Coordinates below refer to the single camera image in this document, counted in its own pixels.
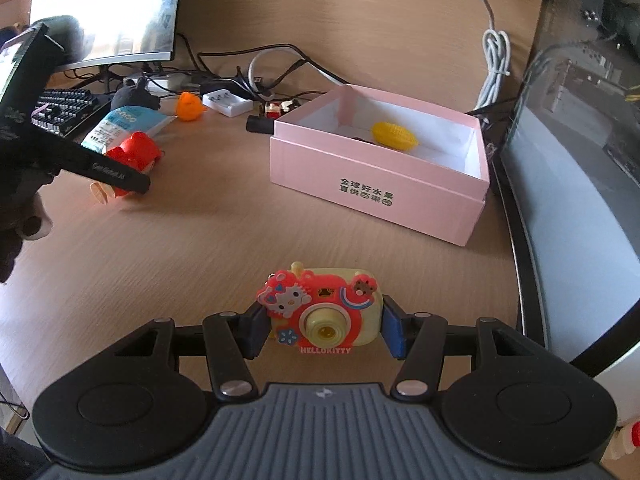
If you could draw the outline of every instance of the red toy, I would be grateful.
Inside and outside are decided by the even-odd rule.
[[[162,151],[147,134],[135,132],[129,139],[123,140],[119,146],[111,148],[104,155],[146,174],[160,160]],[[96,200],[102,204],[106,204],[110,198],[125,196],[129,193],[119,187],[101,182],[92,182],[90,189]]]
[[[349,353],[380,331],[382,295],[361,270],[313,271],[297,262],[272,274],[257,301],[272,318],[278,342],[302,353]]]

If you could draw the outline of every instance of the camera lens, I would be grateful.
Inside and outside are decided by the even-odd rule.
[[[334,348],[347,337],[347,320],[330,307],[318,308],[305,319],[306,338],[318,348]]]

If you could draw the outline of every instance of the keyboard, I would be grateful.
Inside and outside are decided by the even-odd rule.
[[[113,96],[85,89],[49,88],[31,114],[31,122],[61,137],[86,135],[111,110]]]

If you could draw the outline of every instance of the transparent computer case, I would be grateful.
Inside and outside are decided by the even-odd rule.
[[[494,170],[520,327],[640,416],[640,0],[544,0]]]

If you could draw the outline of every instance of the blue flower decoration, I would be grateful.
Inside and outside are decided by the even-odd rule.
[[[292,328],[283,328],[278,330],[278,343],[293,346],[298,340],[298,334]]]

